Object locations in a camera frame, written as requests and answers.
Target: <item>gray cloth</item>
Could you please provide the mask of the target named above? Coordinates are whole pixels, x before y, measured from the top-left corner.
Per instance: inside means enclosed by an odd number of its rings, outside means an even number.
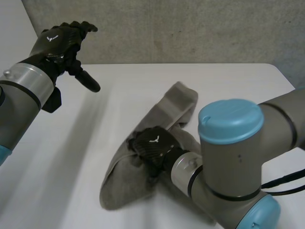
[[[161,126],[176,137],[183,149],[200,153],[199,143],[188,132],[181,129],[189,122],[197,100],[197,92],[177,82],[140,121],[134,131]],[[151,195],[154,190],[155,184],[148,182],[144,163],[135,152],[128,150],[127,143],[124,141],[111,160],[102,183],[101,206],[108,210],[115,210]]]

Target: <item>light blue cap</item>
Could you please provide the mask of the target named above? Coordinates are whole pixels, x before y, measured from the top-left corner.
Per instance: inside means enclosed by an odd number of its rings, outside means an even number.
[[[261,108],[245,99],[219,100],[199,112],[198,132],[203,141],[227,145],[255,135],[263,126]]]
[[[247,212],[236,229],[276,229],[280,214],[278,202],[271,195],[264,196]]]
[[[11,155],[11,150],[4,146],[0,146],[0,166],[9,155]]]

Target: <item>gray wall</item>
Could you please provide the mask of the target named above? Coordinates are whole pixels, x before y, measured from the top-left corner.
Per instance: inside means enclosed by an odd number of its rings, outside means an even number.
[[[35,31],[89,21],[82,63],[270,63],[305,85],[304,0],[23,0]]]

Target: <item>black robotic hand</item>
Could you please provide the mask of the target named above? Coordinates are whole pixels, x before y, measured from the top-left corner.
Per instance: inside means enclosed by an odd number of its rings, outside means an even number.
[[[74,21],[71,24],[63,23],[50,30],[44,30],[38,37],[29,58],[21,61],[34,65],[43,70],[56,84],[58,76],[65,71],[92,92],[100,91],[100,85],[81,67],[81,62],[76,59],[76,54],[81,48],[81,42],[88,32],[98,29],[83,21],[81,24]],[[42,108],[47,112],[54,112],[61,106],[61,93],[58,88]]]

